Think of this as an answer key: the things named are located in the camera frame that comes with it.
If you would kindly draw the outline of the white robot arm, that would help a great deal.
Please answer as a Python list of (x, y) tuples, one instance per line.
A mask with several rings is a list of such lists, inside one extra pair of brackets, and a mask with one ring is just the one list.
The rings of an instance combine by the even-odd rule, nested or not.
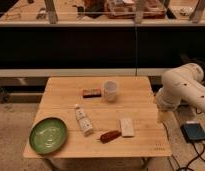
[(161, 76), (162, 87), (155, 96), (160, 111), (175, 111), (184, 100), (205, 114), (204, 71), (196, 63), (184, 64), (165, 71)]

